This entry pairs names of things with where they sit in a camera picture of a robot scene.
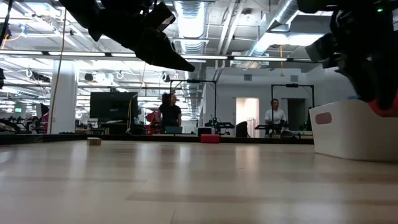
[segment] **red object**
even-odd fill
[[[148,114],[145,118],[148,122],[152,122],[156,117],[156,112],[152,112],[150,114]]]
[[[202,143],[220,143],[220,136],[218,134],[202,134],[200,136]]]
[[[396,94],[396,97],[395,97],[394,102],[392,104],[392,108],[389,109],[389,110],[380,109],[376,100],[373,100],[372,102],[370,102],[369,106],[372,108],[374,113],[376,113],[377,115],[379,115],[381,117],[384,117],[384,118],[398,118],[398,94]]]

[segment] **white shirt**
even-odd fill
[[[272,111],[271,109],[266,112],[266,121],[272,120]],[[281,109],[274,110],[274,124],[280,124],[281,120],[286,120],[285,113]]]

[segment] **fluorescent light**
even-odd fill
[[[286,62],[287,58],[275,58],[275,57],[234,57],[234,60],[243,61],[261,61],[261,62]]]
[[[112,57],[137,57],[135,54],[133,53],[112,53],[111,54]]]
[[[33,50],[0,50],[0,54],[16,54],[16,55],[43,55],[43,52]]]
[[[193,42],[193,43],[195,43],[195,42],[198,42],[198,43],[200,43],[200,42],[206,42],[206,43],[208,43],[209,42],[209,40],[208,39],[194,39],[194,38],[192,38],[192,39],[189,39],[189,38],[181,38],[181,37],[174,37],[173,38],[173,41],[181,41],[181,42]]]
[[[61,52],[49,52],[49,55],[61,55]],[[87,57],[104,57],[105,53],[101,52],[63,52],[64,56],[87,56]]]
[[[185,59],[215,59],[215,60],[226,60],[227,56],[220,55],[181,55]]]
[[[13,105],[0,105],[0,108],[12,108],[14,109]]]
[[[206,63],[206,60],[188,59],[187,62],[192,62],[192,63]]]
[[[6,86],[4,86],[2,89],[0,89],[0,92],[3,92],[3,93],[13,93],[13,94],[17,94],[17,93],[18,93],[17,90],[15,90],[15,89],[13,89],[13,88],[6,87]]]
[[[309,58],[293,58],[293,62],[312,62]]]
[[[296,34],[289,37],[289,45],[308,46],[323,35],[321,34]]]
[[[121,93],[127,93],[128,91],[125,88],[116,88],[117,91]]]

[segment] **small wooden block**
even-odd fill
[[[100,138],[87,138],[87,145],[89,146],[100,146],[101,142]]]

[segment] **exposed ductwork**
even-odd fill
[[[207,3],[198,1],[175,1],[175,9],[178,14],[178,31],[179,36],[189,39],[205,38],[206,31],[206,9]],[[181,49],[183,54],[199,55],[205,53],[205,42],[197,40],[181,41]],[[201,79],[205,72],[205,68],[200,63],[195,63],[195,71],[187,72],[188,79]],[[198,108],[200,106],[201,90],[198,85],[185,85],[187,103],[191,107],[191,117],[196,118],[199,114]]]
[[[268,32],[278,27],[288,31],[290,23],[299,12],[297,0],[280,0],[274,11],[262,17],[260,27],[265,29],[266,32],[253,44],[246,56],[260,57],[264,55],[268,47],[275,44],[275,38],[277,38],[276,34]]]
[[[180,37],[201,39],[205,37],[206,3],[198,1],[176,1],[178,31]],[[183,54],[203,54],[205,43],[197,40],[181,42]]]

